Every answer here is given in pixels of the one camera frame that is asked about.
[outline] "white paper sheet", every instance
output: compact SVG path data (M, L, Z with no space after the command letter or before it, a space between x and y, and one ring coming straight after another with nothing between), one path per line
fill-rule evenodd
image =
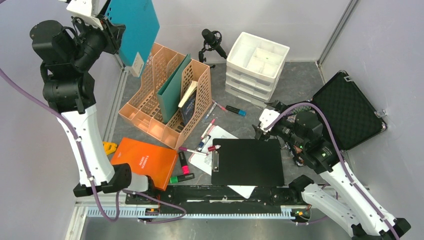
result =
M210 139L205 143L203 149L201 150L202 153L207 153L208 148L212 146L212 140L213 139L237 139L234 135L231 133L225 131L219 126L212 126L208 132L208 135L210 135ZM205 173L212 175L212 154L209 154L207 156L200 155L200 154L192 154L191 157L188 159L188 161L193 164L195 167L199 168L200 170L204 171ZM243 196L243 198L248 199L250 198L253 190L255 189L255 186L236 186L236 185L229 185L232 190L236 191L238 194Z

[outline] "dark blue book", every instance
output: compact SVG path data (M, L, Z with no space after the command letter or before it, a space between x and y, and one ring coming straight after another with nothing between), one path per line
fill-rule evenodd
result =
M195 90L188 97L187 101L185 101L185 103L180 108L184 126L186 126L190 122L190 119L192 119L193 114L195 113L196 93L197 93L197 90Z

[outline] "green cap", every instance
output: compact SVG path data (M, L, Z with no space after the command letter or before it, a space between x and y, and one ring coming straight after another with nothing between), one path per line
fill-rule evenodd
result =
M172 176L172 177L169 179L169 183L170 183L170 184L178 183L178 178L177 178L176 176Z

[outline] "green highlighter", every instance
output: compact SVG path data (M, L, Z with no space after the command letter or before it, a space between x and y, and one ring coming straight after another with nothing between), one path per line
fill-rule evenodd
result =
M189 173L186 175L179 175L179 176L172 176L169 179L169 183L170 184L175 184L175 183L179 183L179 182L184 182L190 179L194 179L195 178L195 174L194 173Z

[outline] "blue marker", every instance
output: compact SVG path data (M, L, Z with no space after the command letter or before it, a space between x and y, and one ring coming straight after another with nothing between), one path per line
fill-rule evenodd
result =
M235 114L238 114L238 115L240 115L240 116L246 116L246 112L245 111L243 111L243 110L240 110L240 109L238 109L238 108L236 108L236 107L233 107L233 106L229 106L229 105L227 105L226 107L225 107L225 109L226 110L228 110L228 111L230 111L230 112L233 112L233 113L235 113Z

